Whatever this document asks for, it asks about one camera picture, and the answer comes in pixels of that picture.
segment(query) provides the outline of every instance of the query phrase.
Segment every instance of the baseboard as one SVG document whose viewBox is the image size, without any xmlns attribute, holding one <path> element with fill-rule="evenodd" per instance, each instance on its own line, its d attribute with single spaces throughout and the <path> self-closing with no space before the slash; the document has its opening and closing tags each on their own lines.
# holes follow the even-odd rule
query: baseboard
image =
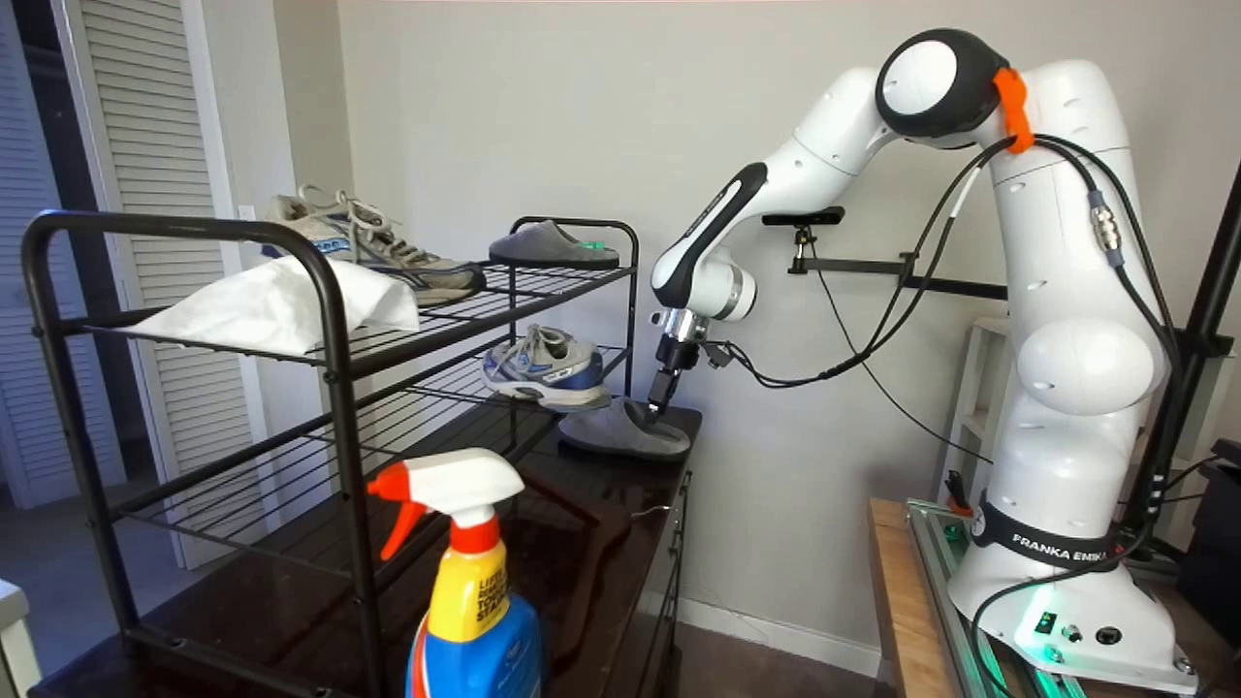
<svg viewBox="0 0 1241 698">
<path fill-rule="evenodd" d="M 765 646 L 789 657 L 803 657 L 811 662 L 832 662 L 864 678 L 885 678 L 880 677 L 880 660 L 885 653 L 873 646 L 856 646 L 856 640 L 842 640 L 842 635 L 828 635 L 803 625 L 776 625 L 776 622 L 759 622 L 759 617 L 740 617 L 735 608 L 718 608 L 718 607 L 697 607 L 697 600 L 680 600 L 680 622 L 706 630 L 706 631 L 722 631 L 722 635 L 737 635 L 749 646 Z"/>
</svg>

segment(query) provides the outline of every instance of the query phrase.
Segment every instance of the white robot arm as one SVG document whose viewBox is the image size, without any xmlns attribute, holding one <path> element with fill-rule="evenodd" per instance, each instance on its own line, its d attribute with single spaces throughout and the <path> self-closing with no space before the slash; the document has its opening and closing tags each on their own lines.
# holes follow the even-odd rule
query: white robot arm
<svg viewBox="0 0 1241 698">
<path fill-rule="evenodd" d="M 697 363 L 706 322 L 737 322 L 755 303 L 755 280 L 722 258 L 737 222 L 828 210 L 893 142 L 983 147 L 1005 233 L 1014 388 L 949 600 L 1042 671 L 1194 691 L 1169 613 L 1116 565 L 1111 536 L 1150 396 L 1169 377 L 1169 317 L 1151 313 L 1150 267 L 1129 264 L 1141 262 L 1129 138 L 1098 65 L 1017 74 L 978 37 L 942 26 L 880 72 L 842 74 L 796 138 L 735 175 L 657 262 L 665 337 L 649 413 L 659 414 Z M 1055 594 L 1005 594 L 1035 580 L 1061 580 Z"/>
</svg>

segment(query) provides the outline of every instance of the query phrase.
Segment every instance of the white cloth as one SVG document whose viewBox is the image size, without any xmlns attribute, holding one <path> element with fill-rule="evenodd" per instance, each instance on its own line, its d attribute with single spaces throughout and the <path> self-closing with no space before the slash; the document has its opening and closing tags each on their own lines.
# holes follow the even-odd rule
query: white cloth
<svg viewBox="0 0 1241 698">
<path fill-rule="evenodd" d="M 347 294 L 350 334 L 357 326 L 421 330 L 421 303 L 408 285 L 347 262 L 331 262 L 331 267 Z M 306 356 L 322 344 L 322 317 L 306 267 L 285 258 L 196 293 L 144 317 L 138 334 Z"/>
</svg>

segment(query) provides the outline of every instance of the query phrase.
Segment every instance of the spray bottle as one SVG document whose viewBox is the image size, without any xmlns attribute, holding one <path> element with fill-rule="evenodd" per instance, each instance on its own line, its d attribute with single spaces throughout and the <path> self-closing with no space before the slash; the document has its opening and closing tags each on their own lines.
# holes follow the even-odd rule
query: spray bottle
<svg viewBox="0 0 1241 698">
<path fill-rule="evenodd" d="M 494 514 L 521 488 L 516 471 L 494 452 L 397 461 L 369 484 L 369 498 L 401 503 L 386 564 L 428 514 L 456 522 L 430 608 L 412 646 L 408 698 L 534 698 L 542 691 L 541 617 L 509 594 L 509 550 Z"/>
</svg>

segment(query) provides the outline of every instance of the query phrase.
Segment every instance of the yellow bottle label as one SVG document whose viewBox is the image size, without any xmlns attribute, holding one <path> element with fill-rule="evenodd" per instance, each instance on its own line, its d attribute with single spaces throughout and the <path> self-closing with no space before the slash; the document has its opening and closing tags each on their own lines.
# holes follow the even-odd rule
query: yellow bottle label
<svg viewBox="0 0 1241 698">
<path fill-rule="evenodd" d="M 484 556 L 447 550 L 437 564 L 428 631 L 452 646 L 475 646 L 509 613 L 503 545 Z"/>
</svg>

